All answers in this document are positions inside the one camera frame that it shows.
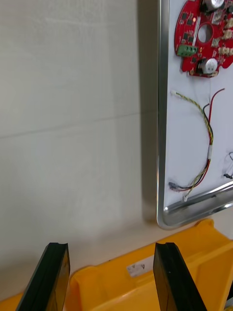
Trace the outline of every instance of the yellow container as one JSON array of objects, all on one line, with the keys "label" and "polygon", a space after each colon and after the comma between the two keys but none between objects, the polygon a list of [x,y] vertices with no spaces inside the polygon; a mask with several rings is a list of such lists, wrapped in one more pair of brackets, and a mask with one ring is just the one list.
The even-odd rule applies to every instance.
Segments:
[{"label": "yellow container", "polygon": [[[214,229],[212,220],[181,231],[159,243],[174,242],[194,279],[208,311],[222,311],[233,280],[233,242]],[[155,244],[145,246],[96,267],[89,266],[70,277],[67,311],[159,311],[151,257]],[[146,263],[139,276],[127,267]],[[21,296],[0,303],[13,311]]]}]

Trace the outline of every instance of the white label tag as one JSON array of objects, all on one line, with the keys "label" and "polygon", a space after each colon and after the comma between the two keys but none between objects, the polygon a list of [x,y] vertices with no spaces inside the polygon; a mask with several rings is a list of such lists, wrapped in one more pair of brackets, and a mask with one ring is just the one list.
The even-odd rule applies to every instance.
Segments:
[{"label": "white label tag", "polygon": [[131,277],[141,276],[153,270],[154,255],[127,267]]}]

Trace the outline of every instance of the small white connector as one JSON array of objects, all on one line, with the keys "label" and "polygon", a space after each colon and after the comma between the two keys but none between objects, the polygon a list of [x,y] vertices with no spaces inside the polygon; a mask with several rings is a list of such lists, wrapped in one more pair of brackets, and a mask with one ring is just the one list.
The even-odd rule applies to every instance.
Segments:
[{"label": "small white connector", "polygon": [[232,28],[233,27],[233,18],[230,18],[227,20],[226,28]]},{"label": "small white connector", "polygon": [[232,37],[233,30],[231,30],[231,29],[224,30],[223,33],[224,33],[223,39],[224,39],[224,40],[229,40],[229,39],[231,39],[231,37]]},{"label": "small white connector", "polygon": [[220,55],[227,55],[227,56],[232,56],[233,55],[233,49],[222,47],[218,49],[218,53]]},{"label": "small white connector", "polygon": [[171,95],[174,95],[174,96],[176,96],[176,97],[178,97],[178,98],[182,98],[182,97],[178,94],[177,91],[171,90],[170,93],[171,93]]}]

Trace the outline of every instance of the red wire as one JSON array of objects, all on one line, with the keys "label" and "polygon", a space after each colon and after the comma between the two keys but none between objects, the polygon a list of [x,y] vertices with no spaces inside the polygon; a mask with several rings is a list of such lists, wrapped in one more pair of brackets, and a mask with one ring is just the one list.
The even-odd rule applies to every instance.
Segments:
[{"label": "red wire", "polygon": [[209,114],[209,123],[210,123],[210,120],[211,120],[212,105],[213,105],[214,98],[215,98],[215,96],[216,96],[219,92],[224,91],[224,90],[225,90],[225,89],[222,88],[222,89],[220,89],[219,91],[217,91],[217,92],[214,94],[214,96],[212,97],[212,99],[211,99],[211,103],[210,103],[210,114]]}]

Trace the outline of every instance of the yellow wire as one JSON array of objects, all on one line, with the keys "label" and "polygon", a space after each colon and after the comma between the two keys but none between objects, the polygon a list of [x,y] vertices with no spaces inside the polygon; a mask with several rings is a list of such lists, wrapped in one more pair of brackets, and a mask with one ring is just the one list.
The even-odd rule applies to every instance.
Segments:
[{"label": "yellow wire", "polygon": [[190,103],[194,104],[194,105],[199,109],[200,113],[202,114],[202,116],[203,116],[203,118],[204,118],[204,122],[205,122],[205,125],[206,125],[206,127],[207,127],[207,130],[208,130],[208,132],[209,132],[209,134],[210,134],[210,145],[212,145],[212,144],[213,144],[214,138],[213,138],[212,131],[211,131],[211,129],[210,129],[209,123],[208,123],[208,121],[207,121],[207,119],[206,119],[206,117],[205,117],[205,114],[204,114],[204,112],[203,112],[201,106],[200,106],[196,101],[192,100],[191,98],[186,97],[186,96],[184,96],[184,95],[182,95],[182,94],[180,94],[180,93],[178,93],[178,92],[176,92],[176,93],[177,93],[177,95],[179,95],[182,99],[184,99],[184,100],[187,101],[187,102],[190,102]]}]

